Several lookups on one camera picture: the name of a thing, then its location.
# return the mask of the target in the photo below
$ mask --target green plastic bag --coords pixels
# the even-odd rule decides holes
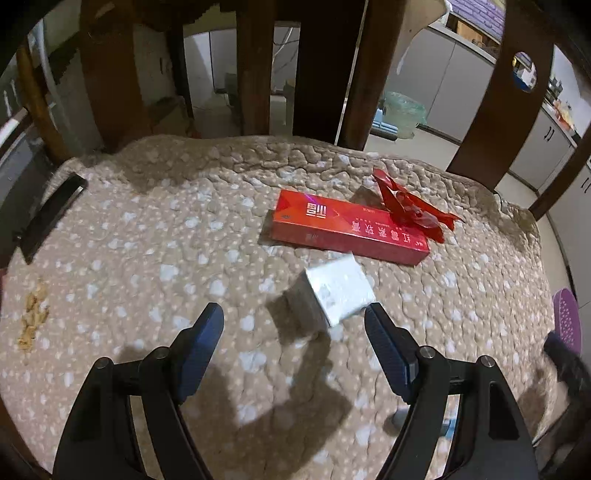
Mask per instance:
[[[427,111],[402,93],[386,92],[382,121],[398,128],[398,138],[412,138],[414,128],[427,121]]]

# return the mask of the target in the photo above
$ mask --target red cigarette box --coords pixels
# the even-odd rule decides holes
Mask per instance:
[[[292,190],[279,195],[271,237],[406,265],[429,254],[425,235],[389,212]]]

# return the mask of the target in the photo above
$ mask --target purple brick wall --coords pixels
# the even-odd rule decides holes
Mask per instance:
[[[472,22],[492,38],[501,41],[505,12],[488,0],[449,0],[453,12]]]

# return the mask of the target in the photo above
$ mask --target purple plastic lid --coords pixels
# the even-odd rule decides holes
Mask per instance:
[[[563,288],[554,294],[554,325],[556,333],[573,352],[581,353],[581,322],[579,306],[573,293]]]

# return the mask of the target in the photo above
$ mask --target plastic bag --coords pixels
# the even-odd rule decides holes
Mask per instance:
[[[398,138],[412,138],[414,128],[427,121],[427,111],[424,105],[402,93],[386,92],[382,121],[398,127]]]
[[[457,215],[442,212],[423,199],[413,195],[379,168],[374,168],[374,179],[378,182],[384,205],[394,215],[394,219],[403,224],[415,225],[427,237],[437,243],[442,244],[444,242],[440,222],[451,231],[454,229],[453,222],[456,220],[463,222]]]

